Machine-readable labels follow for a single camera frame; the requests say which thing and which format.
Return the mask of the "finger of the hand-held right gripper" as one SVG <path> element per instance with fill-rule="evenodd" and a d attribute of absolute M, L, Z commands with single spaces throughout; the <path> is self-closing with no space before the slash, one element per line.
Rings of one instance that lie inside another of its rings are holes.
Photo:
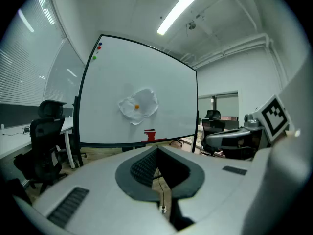
<path fill-rule="evenodd" d="M 219 152 L 223 155 L 254 155 L 252 132 L 238 128 L 207 135 L 204 138 L 204 151 L 210 155 Z"/>

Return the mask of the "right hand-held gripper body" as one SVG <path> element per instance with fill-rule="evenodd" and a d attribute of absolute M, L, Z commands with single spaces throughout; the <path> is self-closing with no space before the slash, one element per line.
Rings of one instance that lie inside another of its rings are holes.
<path fill-rule="evenodd" d="M 272 147 L 289 127 L 290 119 L 277 95 L 244 117 L 243 128 L 249 132 L 243 145 L 257 151 Z"/>

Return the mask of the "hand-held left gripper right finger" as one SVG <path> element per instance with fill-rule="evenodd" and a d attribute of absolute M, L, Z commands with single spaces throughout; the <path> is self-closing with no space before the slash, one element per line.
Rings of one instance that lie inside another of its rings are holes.
<path fill-rule="evenodd" d="M 241 189 L 252 162 L 158 147 L 157 166 L 172 189 L 170 223 L 159 230 L 241 230 L 251 196 Z"/>

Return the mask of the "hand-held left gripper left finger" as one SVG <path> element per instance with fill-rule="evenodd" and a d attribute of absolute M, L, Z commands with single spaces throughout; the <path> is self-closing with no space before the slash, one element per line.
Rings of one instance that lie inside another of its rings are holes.
<path fill-rule="evenodd" d="M 135 149 L 84 165 L 47 189 L 34 205 L 19 197 L 14 199 L 31 224 L 45 235 L 173 235 L 176 229 L 155 202 L 132 199 L 115 180 L 122 162 L 148 149 Z M 61 228 L 48 220 L 48 215 L 75 187 L 87 189 L 88 193 Z"/>

